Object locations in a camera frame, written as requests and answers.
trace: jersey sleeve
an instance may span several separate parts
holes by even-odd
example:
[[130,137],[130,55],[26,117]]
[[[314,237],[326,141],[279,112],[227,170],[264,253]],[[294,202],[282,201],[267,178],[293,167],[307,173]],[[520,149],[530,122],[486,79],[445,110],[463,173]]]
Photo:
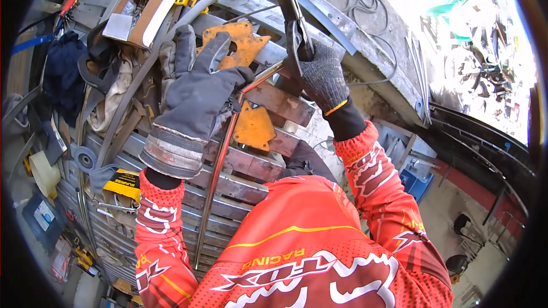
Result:
[[403,191],[397,170],[377,141],[370,121],[352,139],[333,141],[344,162],[354,203],[367,220],[371,239],[391,252],[410,272],[424,272],[451,288],[440,254],[426,236],[413,196]]
[[183,182],[171,190],[160,189],[139,176],[141,199],[137,213],[135,277],[146,308],[187,307],[198,287],[182,240]]

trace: hand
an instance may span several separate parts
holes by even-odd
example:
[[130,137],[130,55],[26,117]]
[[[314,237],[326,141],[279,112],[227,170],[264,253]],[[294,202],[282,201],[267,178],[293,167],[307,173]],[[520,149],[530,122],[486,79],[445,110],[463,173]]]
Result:
[[248,67],[217,70],[229,51],[229,33],[217,33],[198,57],[190,25],[179,28],[176,38],[176,44],[169,41],[160,47],[161,115],[154,120],[139,158],[159,173],[188,179],[202,169],[203,148],[220,120],[238,112],[230,94],[254,75]]
[[316,52],[314,59],[300,62],[303,70],[300,85],[324,116],[328,116],[347,102],[350,93],[335,51],[317,40],[312,40],[312,44]]

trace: black sleeve cuff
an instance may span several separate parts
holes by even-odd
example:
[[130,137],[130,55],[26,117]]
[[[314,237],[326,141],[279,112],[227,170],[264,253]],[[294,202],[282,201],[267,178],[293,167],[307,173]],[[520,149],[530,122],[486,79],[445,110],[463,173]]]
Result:
[[145,176],[151,184],[163,190],[175,189],[181,185],[180,179],[164,175],[155,171],[152,168],[146,169]]
[[327,117],[324,117],[333,131],[333,139],[344,141],[354,138],[366,129],[367,124],[348,97],[348,102]]

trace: yellow package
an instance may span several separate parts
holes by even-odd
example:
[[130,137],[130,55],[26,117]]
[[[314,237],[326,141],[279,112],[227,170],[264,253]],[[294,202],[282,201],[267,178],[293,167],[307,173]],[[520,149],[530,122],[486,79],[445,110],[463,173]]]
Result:
[[106,182],[103,189],[131,197],[135,201],[139,202],[139,198],[141,196],[139,173],[118,169],[111,179]]

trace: person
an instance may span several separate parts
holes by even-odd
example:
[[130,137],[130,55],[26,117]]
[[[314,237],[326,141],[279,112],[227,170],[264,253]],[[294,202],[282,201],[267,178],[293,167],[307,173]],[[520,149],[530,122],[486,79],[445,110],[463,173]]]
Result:
[[329,122],[355,206],[301,141],[286,177],[266,184],[266,198],[196,279],[182,235],[181,179],[200,171],[199,146],[218,116],[231,114],[234,88],[253,77],[242,67],[216,71],[229,42],[218,33],[195,57],[194,31],[184,26],[176,43],[162,46],[168,52],[161,60],[171,62],[164,67],[169,85],[141,154],[148,167],[140,174],[136,218],[135,274],[145,307],[451,306],[448,271],[416,202],[403,191],[377,130],[353,105],[334,51],[317,41],[313,60],[300,63],[299,81]]

